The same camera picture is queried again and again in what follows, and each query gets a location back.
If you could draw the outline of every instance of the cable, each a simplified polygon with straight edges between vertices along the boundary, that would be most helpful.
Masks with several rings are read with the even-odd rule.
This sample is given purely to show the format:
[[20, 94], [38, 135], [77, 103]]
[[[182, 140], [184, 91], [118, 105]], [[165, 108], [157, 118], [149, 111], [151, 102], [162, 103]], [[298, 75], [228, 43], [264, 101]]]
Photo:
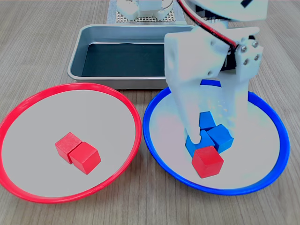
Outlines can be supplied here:
[[174, 0], [171, 1], [171, 3], [167, 7], [162, 7], [162, 9], [169, 8], [173, 4]]
[[200, 18], [196, 13], [193, 13], [193, 11], [190, 12], [188, 10], [189, 6], [187, 6], [186, 3], [184, 3], [184, 0], [177, 0], [177, 1], [179, 3], [180, 7], [183, 9], [183, 11], [188, 15], [188, 17], [191, 20], [193, 20], [195, 22], [195, 24], [197, 24], [201, 28], [205, 29], [206, 31], [208, 31], [209, 33], [211, 33], [212, 35], [214, 35], [218, 39], [224, 41], [226, 44], [228, 44], [231, 47], [232, 52], [234, 52], [234, 50], [237, 47], [237, 43], [235, 43], [234, 40], [231, 40], [230, 38], [224, 36], [223, 34], [219, 33], [215, 29], [213, 29], [211, 26], [209, 26], [207, 24], [207, 22], [205, 20]]

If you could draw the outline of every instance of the red wire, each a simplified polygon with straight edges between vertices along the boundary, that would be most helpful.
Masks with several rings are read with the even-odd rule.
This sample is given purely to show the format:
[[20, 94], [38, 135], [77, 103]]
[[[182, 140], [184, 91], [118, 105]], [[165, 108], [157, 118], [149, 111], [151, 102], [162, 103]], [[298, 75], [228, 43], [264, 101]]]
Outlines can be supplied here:
[[207, 30], [208, 32], [210, 32], [212, 35], [216, 36], [217, 38], [221, 39], [222, 41], [224, 41], [225, 43], [227, 43], [228, 45], [231, 46], [231, 48], [233, 50], [236, 49], [237, 44], [235, 43], [235, 41], [231, 40], [230, 38], [224, 36], [223, 34], [219, 33], [218, 31], [216, 31], [215, 29], [213, 29], [212, 27], [208, 26], [207, 24], [203, 23], [202, 21], [198, 20], [196, 18], [196, 16], [194, 16], [193, 14], [191, 14], [188, 9], [183, 5], [182, 1], [183, 0], [177, 0], [178, 3], [180, 4], [181, 8], [183, 9], [183, 11], [192, 19], [194, 20], [195, 23], [197, 23], [197, 25], [199, 25], [200, 27], [204, 28], [205, 30]]

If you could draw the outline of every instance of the table surface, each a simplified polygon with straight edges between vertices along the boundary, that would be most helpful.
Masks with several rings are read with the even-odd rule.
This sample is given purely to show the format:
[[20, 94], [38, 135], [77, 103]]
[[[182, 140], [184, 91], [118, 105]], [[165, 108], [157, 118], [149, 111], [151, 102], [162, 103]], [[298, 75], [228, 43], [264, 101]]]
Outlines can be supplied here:
[[[0, 1], [0, 120], [27, 97], [73, 82], [67, 66], [79, 29], [104, 24], [108, 4]], [[113, 184], [79, 201], [36, 204], [0, 187], [0, 224], [300, 224], [299, 13], [300, 1], [271, 1], [266, 21], [246, 23], [260, 27], [257, 38], [264, 46], [259, 74], [249, 88], [276, 110], [291, 143], [288, 166], [271, 186], [245, 196], [196, 191], [167, 174], [142, 139], [131, 166]], [[157, 91], [122, 93], [143, 118]]]

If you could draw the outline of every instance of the blue rim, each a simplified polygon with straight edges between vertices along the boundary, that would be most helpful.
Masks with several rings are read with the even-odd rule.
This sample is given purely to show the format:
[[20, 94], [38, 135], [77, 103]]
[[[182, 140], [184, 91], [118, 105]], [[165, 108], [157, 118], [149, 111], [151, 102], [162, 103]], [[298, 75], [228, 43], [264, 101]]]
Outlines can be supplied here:
[[[221, 87], [221, 84], [219, 81], [214, 81], [214, 80], [202, 80], [201, 85], [210, 85], [210, 86], [217, 86]], [[279, 152], [279, 157], [278, 160], [271, 170], [271, 172], [265, 176], [262, 180], [259, 182], [252, 184], [247, 187], [242, 187], [242, 188], [237, 188], [237, 189], [215, 189], [215, 188], [210, 188], [210, 187], [205, 187], [201, 186], [199, 184], [193, 183], [180, 175], [178, 175], [176, 172], [174, 172], [170, 167], [168, 167], [163, 160], [159, 157], [158, 153], [156, 152], [151, 137], [150, 137], [150, 129], [149, 129], [149, 122], [150, 118], [152, 115], [153, 110], [157, 106], [157, 104], [168, 94], [170, 94], [171, 91], [169, 88], [166, 88], [162, 90], [160, 93], [158, 93], [150, 102], [148, 105], [144, 119], [143, 119], [143, 133], [144, 133], [144, 138], [146, 141], [146, 144], [148, 146], [148, 149], [152, 156], [155, 158], [155, 160], [160, 164], [160, 166], [165, 169], [170, 175], [172, 175], [174, 178], [178, 179], [182, 183], [189, 185], [192, 188], [195, 188], [197, 190], [215, 194], [215, 195], [245, 195], [249, 194], [252, 192], [256, 192], [258, 190], [261, 190], [271, 183], [273, 183], [284, 171], [288, 158], [290, 155], [290, 142], [289, 142], [289, 137], [286, 131], [286, 128], [281, 121], [280, 117], [277, 115], [277, 113], [260, 97], [258, 97], [255, 93], [249, 92], [248, 93], [248, 101], [251, 102], [252, 104], [256, 105], [259, 107], [261, 110], [263, 110], [273, 121], [275, 124], [278, 134], [279, 134], [279, 140], [280, 140], [280, 152]]]

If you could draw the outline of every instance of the tray rim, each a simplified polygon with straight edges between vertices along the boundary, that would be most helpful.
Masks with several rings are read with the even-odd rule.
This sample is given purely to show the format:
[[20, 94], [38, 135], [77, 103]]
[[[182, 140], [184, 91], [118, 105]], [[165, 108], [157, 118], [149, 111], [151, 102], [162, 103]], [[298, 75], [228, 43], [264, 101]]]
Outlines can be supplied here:
[[[202, 80], [200, 85], [210, 85], [210, 86], [216, 86], [221, 87], [220, 81], [217, 80]], [[253, 192], [257, 192], [261, 189], [264, 189], [265, 187], [272, 184], [277, 178], [282, 174], [285, 167], [287, 166], [289, 155], [290, 155], [290, 142], [287, 130], [280, 119], [280, 117], [277, 115], [277, 113], [269, 106], [263, 99], [261, 99], [259, 96], [257, 96], [253, 92], [248, 92], [248, 101], [252, 104], [259, 107], [261, 110], [263, 110], [273, 121], [274, 125], [276, 126], [276, 129], [278, 131], [279, 140], [280, 140], [280, 150], [279, 150], [279, 156], [277, 159], [277, 162], [275, 163], [273, 169], [266, 175], [263, 179], [260, 181], [241, 188], [236, 189], [217, 189], [217, 188], [210, 188], [205, 187], [199, 184], [196, 184], [194, 182], [191, 182], [179, 174], [177, 174], [175, 171], [173, 171], [170, 167], [168, 167], [164, 161], [160, 158], [158, 153], [156, 152], [153, 143], [151, 141], [150, 137], [150, 128], [149, 128], [149, 122], [152, 115], [153, 110], [155, 109], [156, 105], [167, 95], [171, 93], [169, 88], [163, 89], [161, 92], [159, 92], [149, 103], [145, 114], [143, 118], [143, 135], [145, 142], [147, 144], [147, 147], [151, 153], [151, 155], [154, 157], [156, 162], [171, 176], [173, 176], [175, 179], [179, 180], [180, 182], [203, 192], [209, 193], [209, 194], [215, 194], [215, 195], [246, 195]]]
[[[6, 136], [7, 131], [9, 130], [10, 126], [14, 123], [14, 121], [28, 108], [36, 104], [37, 102], [50, 97], [55, 94], [63, 93], [66, 91], [71, 90], [92, 90], [92, 91], [98, 91], [102, 93], [106, 93], [108, 95], [111, 95], [118, 100], [120, 100], [131, 112], [134, 122], [135, 122], [135, 141], [134, 145], [131, 149], [131, 152], [129, 156], [127, 157], [126, 161], [123, 163], [123, 165], [115, 172], [111, 177], [109, 177], [107, 180], [103, 181], [102, 183], [90, 188], [89, 190], [86, 190], [84, 192], [75, 194], [75, 195], [69, 195], [64, 197], [44, 197], [44, 196], [38, 196], [34, 194], [30, 194], [26, 191], [23, 191], [18, 186], [16, 186], [10, 178], [7, 176], [5, 169], [3, 167], [2, 163], [2, 146], [3, 141]], [[132, 163], [133, 159], [135, 158], [142, 138], [142, 123], [139, 116], [139, 113], [133, 103], [123, 94], [120, 92], [107, 87], [103, 86], [101, 84], [95, 84], [95, 83], [68, 83], [68, 84], [62, 84], [58, 86], [54, 86], [51, 88], [48, 88], [46, 90], [43, 90], [41, 92], [38, 92], [37, 94], [27, 98], [26, 100], [22, 101], [18, 106], [16, 106], [0, 123], [0, 184], [10, 193], [13, 195], [30, 201], [34, 203], [46, 203], [46, 204], [56, 204], [56, 203], [66, 203], [71, 202], [75, 200], [79, 200], [81, 198], [87, 197], [89, 195], [92, 195], [103, 188], [107, 187], [111, 183], [113, 183]]]

